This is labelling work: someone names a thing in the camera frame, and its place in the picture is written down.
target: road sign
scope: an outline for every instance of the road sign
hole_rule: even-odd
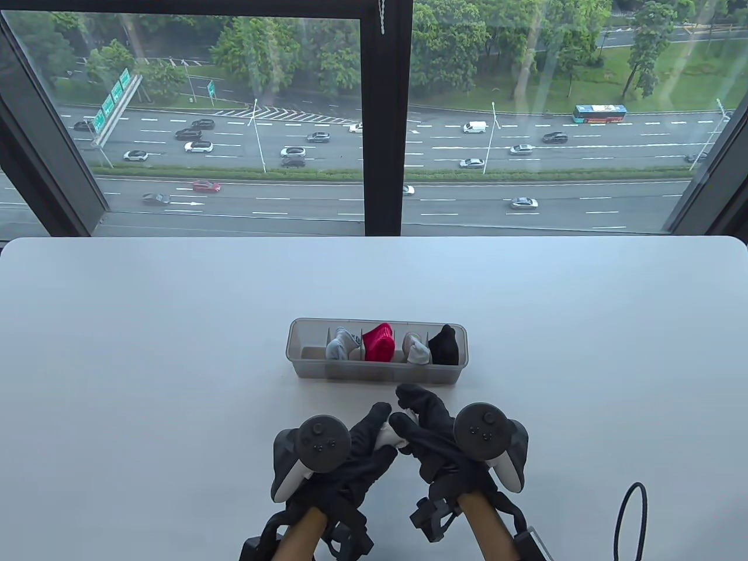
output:
[[[107,117],[111,115],[111,112],[114,110],[114,102],[111,100],[111,96],[107,96],[106,99],[104,99],[101,108],[104,110],[104,115]]]
[[[114,87],[111,89],[111,98],[115,103],[119,103],[120,99],[122,99],[122,85],[119,82],[114,84]]]
[[[122,87],[127,88],[130,84],[130,71],[125,69],[120,74],[120,82],[122,82]]]
[[[93,118],[93,130],[96,131],[96,134],[101,132],[105,124],[106,117],[104,117],[104,112],[100,109],[99,112],[96,113],[96,117]]]

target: black cable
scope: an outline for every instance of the black cable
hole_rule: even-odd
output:
[[[644,553],[644,538],[647,533],[647,490],[644,487],[644,485],[638,481],[628,488],[628,491],[626,491],[626,495],[623,497],[621,508],[618,511],[618,520],[616,521],[616,532],[613,534],[613,561],[619,561],[618,538],[621,533],[621,523],[623,522],[623,513],[626,512],[626,505],[628,505],[628,500],[631,498],[631,495],[634,493],[634,491],[636,491],[637,488],[642,494],[642,524],[639,529],[639,544],[637,546],[637,557],[634,561],[642,561],[642,555]]]

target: clear plastic organizer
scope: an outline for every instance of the clear plastic organizer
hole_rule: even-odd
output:
[[[391,362],[365,361],[360,349],[354,350],[347,361],[330,361],[325,358],[327,344],[335,338],[335,330],[345,328],[362,336],[377,325],[388,323],[395,339],[395,355]],[[391,322],[374,319],[320,319],[293,320],[288,333],[286,357],[293,364],[299,378],[317,378],[347,381],[374,381],[400,384],[455,384],[462,369],[468,365],[468,333],[456,323],[448,322],[455,330],[459,349],[456,366],[445,364],[410,364],[405,361],[402,340],[412,331],[420,335],[424,344],[441,331],[444,323]]]

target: sock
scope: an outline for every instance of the sock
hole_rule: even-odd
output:
[[[361,346],[361,338],[345,328],[335,330],[335,338],[325,348],[325,358],[329,361],[347,361],[353,349]]]
[[[457,366],[460,361],[460,350],[455,339],[455,330],[445,325],[441,331],[429,341],[429,349],[434,364],[448,364]]]
[[[395,338],[389,323],[377,325],[369,333],[364,333],[364,360],[390,362],[395,356]]]
[[[410,364],[428,364],[431,359],[429,347],[423,344],[417,333],[406,333],[402,340],[402,351]]]

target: black sock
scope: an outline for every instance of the black sock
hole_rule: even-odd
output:
[[[455,339],[455,330],[445,325],[441,331],[429,340],[429,350],[434,364],[457,366],[460,361],[460,350]]]

